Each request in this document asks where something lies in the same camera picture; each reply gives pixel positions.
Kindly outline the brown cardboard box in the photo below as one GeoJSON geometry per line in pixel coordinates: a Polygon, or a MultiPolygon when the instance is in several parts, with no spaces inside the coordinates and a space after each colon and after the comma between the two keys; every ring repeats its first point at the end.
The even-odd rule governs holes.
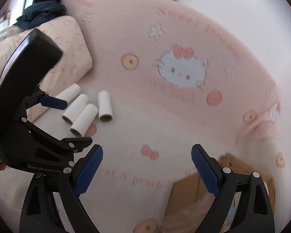
{"type": "MultiPolygon", "coordinates": [[[[229,167],[237,174],[248,175],[253,171],[259,172],[269,195],[271,207],[274,209],[275,187],[270,174],[255,169],[230,153],[220,156],[218,162],[221,167],[229,167]]],[[[207,191],[198,173],[175,182],[160,225],[161,232],[195,232],[213,202],[214,195],[207,191]]]]}

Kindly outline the white cardboard tube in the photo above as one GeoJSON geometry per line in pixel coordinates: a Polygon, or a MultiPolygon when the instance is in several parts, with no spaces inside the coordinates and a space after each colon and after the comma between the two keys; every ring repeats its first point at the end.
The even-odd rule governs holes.
{"type": "Polygon", "coordinates": [[[102,122],[109,122],[113,119],[111,97],[108,91],[103,90],[98,94],[99,119],[102,122]]]}
{"type": "Polygon", "coordinates": [[[98,113],[98,108],[94,104],[87,104],[77,119],[73,122],[70,130],[78,136],[83,137],[98,113]]]}
{"type": "Polygon", "coordinates": [[[81,94],[81,88],[78,84],[74,83],[67,87],[64,91],[59,93],[56,98],[65,100],[66,102],[71,102],[73,99],[75,99],[77,96],[81,94]]]}
{"type": "Polygon", "coordinates": [[[62,114],[62,118],[70,124],[73,124],[83,109],[89,102],[89,98],[85,94],[80,94],[73,103],[62,114]]]}

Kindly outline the pink patterned pillow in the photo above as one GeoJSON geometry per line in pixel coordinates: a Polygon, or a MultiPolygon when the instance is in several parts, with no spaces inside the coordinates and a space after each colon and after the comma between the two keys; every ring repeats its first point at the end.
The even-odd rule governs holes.
{"type": "MultiPolygon", "coordinates": [[[[62,51],[57,63],[51,58],[40,57],[34,57],[31,62],[33,68],[44,65],[50,69],[39,83],[40,89],[50,96],[57,96],[67,87],[79,82],[92,68],[92,58],[81,28],[73,17],[57,17],[41,24],[37,29],[50,37],[62,51]]],[[[12,26],[0,33],[0,75],[10,56],[31,31],[12,26]]]]}

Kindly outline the pink Hello Kitty blanket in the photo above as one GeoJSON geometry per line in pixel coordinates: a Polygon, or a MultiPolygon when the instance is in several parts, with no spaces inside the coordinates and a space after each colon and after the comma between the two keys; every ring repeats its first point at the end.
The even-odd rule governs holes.
{"type": "Polygon", "coordinates": [[[276,83],[232,34],[173,0],[61,0],[92,58],[77,82],[95,118],[103,160],[80,199],[101,232],[161,232],[173,184],[198,173],[191,148],[230,153],[274,180],[276,231],[286,224],[287,170],[276,83]]]}

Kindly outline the dark blue clothing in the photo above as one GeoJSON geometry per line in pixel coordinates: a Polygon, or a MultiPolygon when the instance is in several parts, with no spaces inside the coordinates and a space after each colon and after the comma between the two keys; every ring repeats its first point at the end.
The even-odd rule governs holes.
{"type": "Polygon", "coordinates": [[[28,30],[65,14],[66,7],[61,0],[33,0],[32,5],[17,18],[15,26],[28,30]]]}

